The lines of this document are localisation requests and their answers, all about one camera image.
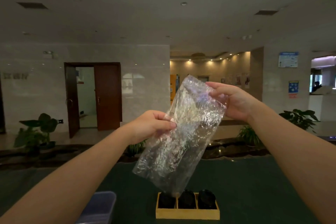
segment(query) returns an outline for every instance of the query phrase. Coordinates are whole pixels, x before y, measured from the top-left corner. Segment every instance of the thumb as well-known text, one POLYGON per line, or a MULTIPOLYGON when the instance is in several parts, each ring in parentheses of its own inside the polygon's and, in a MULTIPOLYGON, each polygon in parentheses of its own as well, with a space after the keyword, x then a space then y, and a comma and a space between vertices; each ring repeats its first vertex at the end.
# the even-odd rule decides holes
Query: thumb
POLYGON ((238 87, 236 86, 224 86, 224 87, 219 87, 216 90, 212 91, 209 93, 209 95, 213 98, 216 98, 217 96, 224 94, 224 95, 233 95, 239 90, 238 87))
POLYGON ((154 120, 153 128, 156 130, 170 130, 176 128, 176 123, 166 120, 154 120))

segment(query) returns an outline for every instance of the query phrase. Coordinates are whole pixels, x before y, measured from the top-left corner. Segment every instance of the wooden tray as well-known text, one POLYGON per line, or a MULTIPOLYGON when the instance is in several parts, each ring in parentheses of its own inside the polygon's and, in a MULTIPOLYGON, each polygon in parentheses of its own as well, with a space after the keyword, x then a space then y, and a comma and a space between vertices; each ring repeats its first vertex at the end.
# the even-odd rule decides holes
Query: wooden tray
POLYGON ((219 220, 219 208, 216 201, 217 209, 198 209, 198 193, 195 194, 196 209, 179 209, 179 199, 176 198, 174 209, 158 208, 159 196, 157 195, 155 215, 157 219, 185 219, 185 220, 219 220))

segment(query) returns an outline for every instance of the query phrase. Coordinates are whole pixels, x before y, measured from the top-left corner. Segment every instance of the blue plastic container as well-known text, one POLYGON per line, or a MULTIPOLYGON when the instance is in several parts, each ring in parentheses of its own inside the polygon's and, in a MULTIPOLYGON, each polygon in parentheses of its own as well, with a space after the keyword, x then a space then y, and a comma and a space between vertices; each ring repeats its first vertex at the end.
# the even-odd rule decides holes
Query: blue plastic container
POLYGON ((94 193, 76 224, 110 224, 116 199, 111 191, 94 193))

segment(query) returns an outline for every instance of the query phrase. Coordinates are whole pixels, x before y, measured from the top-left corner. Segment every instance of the hand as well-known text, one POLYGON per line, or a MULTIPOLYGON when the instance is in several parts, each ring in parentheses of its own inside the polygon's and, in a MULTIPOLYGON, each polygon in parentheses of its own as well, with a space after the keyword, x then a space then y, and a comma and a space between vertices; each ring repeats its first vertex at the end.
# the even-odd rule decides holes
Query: hand
POLYGON ((151 137, 155 133, 176 128, 176 123, 171 122, 164 112, 149 110, 134 121, 124 125, 132 132, 129 144, 137 144, 151 137))
POLYGON ((221 94, 229 96, 228 108, 225 115, 231 119, 248 122, 248 119, 251 117, 253 107, 260 103, 259 100, 236 86, 222 84, 219 82, 207 82, 206 84, 215 89, 210 93, 210 96, 218 101, 221 102, 221 94))

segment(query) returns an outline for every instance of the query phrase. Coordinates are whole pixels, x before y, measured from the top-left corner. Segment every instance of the blue sign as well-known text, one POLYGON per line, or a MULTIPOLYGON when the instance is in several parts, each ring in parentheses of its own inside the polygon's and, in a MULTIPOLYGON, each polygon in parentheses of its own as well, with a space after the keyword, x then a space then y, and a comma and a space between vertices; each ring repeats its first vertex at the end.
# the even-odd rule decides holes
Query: blue sign
POLYGON ((288 93, 299 93, 299 81, 289 81, 288 93))
POLYGON ((297 67, 298 52, 280 52, 279 67, 297 67))

